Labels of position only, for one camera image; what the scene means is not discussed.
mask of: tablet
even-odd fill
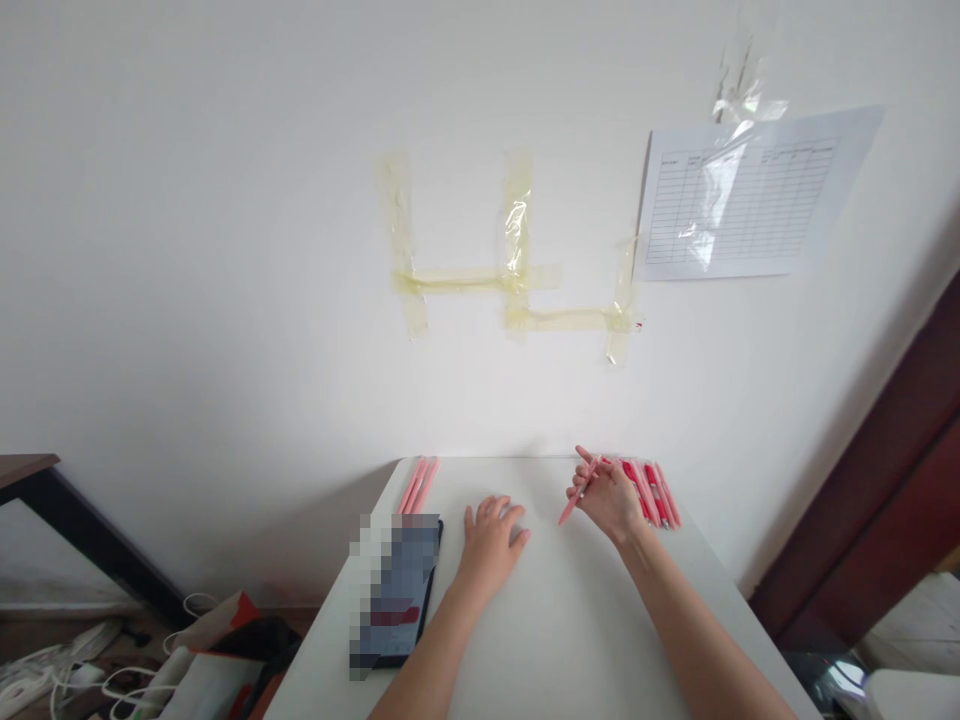
[[[400,667],[423,634],[443,521],[436,515],[401,517],[419,517],[424,522],[411,523],[420,527],[393,530],[380,584],[370,588],[370,612],[363,613],[360,626],[351,629],[351,677],[354,670]]]

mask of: hand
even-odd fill
[[[467,539],[453,584],[481,609],[503,587],[530,539],[530,531],[524,530],[510,542],[514,523],[526,511],[521,505],[514,505],[501,518],[500,513],[509,503],[506,495],[498,498],[491,495],[480,503],[476,520],[469,505],[463,516]]]
[[[567,488],[568,498],[579,493],[586,484],[587,466],[593,462],[593,455],[579,445],[577,452],[587,464],[577,465],[573,487]],[[644,523],[636,485],[623,472],[619,462],[609,464],[601,460],[597,463],[593,480],[584,490],[577,507],[615,543],[623,542],[638,527],[637,523]]]

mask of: paper sheet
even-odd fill
[[[820,260],[878,106],[651,134],[634,276],[780,275]]]

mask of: forearm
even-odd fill
[[[482,612],[454,581],[369,720],[446,718],[460,661]]]
[[[795,718],[683,576],[655,532],[639,522],[614,544],[633,578],[690,712],[702,718]]]

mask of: grid chart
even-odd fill
[[[794,257],[838,142],[664,153],[647,263]]]

